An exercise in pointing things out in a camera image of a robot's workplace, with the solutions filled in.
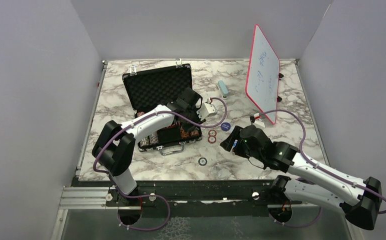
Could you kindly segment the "blue fifty chip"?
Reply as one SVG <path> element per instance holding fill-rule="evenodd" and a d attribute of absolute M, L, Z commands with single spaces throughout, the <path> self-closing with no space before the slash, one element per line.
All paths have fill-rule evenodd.
<path fill-rule="evenodd" d="M 202 157 L 198 160 L 198 163 L 200 166 L 205 166 L 205 165 L 207 165 L 208 161 L 205 157 Z"/>

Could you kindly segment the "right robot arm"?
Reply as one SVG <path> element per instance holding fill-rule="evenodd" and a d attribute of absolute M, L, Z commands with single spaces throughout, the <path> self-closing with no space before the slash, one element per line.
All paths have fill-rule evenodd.
<path fill-rule="evenodd" d="M 220 146 L 242 158 L 254 158 L 265 168 L 289 173 L 307 183 L 280 175 L 269 190 L 270 199 L 307 202 L 342 212 L 351 224 L 373 230 L 381 206 L 381 182 L 362 179 L 337 171 L 311 159 L 289 143 L 271 141 L 254 125 L 236 126 Z"/>

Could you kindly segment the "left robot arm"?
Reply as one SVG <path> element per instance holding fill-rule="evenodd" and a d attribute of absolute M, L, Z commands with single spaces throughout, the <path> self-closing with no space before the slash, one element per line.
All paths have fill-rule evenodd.
<path fill-rule="evenodd" d="M 196 130 L 196 125 L 202 123 L 196 105 L 202 102 L 202 96 L 188 87 L 175 100 L 157 104 L 144 114 L 137 113 L 132 120 L 111 120 L 104 125 L 92 155 L 119 188 L 118 197 L 125 205 L 134 204 L 138 198 L 137 183 L 129 169 L 135 148 L 152 136 L 157 137 L 157 142 L 149 141 L 147 149 L 180 143 L 183 134 Z"/>

